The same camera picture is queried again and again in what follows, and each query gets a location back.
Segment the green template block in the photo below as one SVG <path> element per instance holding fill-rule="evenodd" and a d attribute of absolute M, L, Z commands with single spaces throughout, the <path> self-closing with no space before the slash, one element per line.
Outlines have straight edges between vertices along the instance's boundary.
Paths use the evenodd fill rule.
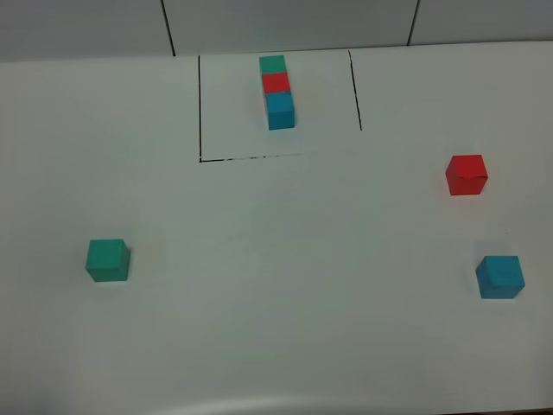
<path fill-rule="evenodd" d="M 287 72 L 285 58 L 281 54 L 260 56 L 259 66 L 262 75 Z"/>

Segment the red template block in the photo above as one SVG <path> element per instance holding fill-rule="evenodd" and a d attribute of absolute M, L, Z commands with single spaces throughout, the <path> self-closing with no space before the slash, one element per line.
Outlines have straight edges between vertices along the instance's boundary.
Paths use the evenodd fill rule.
<path fill-rule="evenodd" d="M 285 93 L 290 91 L 289 76 L 287 72 L 264 73 L 262 83 L 265 94 Z"/>

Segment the blue template block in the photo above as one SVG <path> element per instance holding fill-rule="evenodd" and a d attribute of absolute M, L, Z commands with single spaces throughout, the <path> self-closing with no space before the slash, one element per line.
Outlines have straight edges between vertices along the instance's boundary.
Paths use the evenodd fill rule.
<path fill-rule="evenodd" d="M 266 93 L 264 103 L 270 131 L 296 126 L 296 112 L 291 92 Z"/>

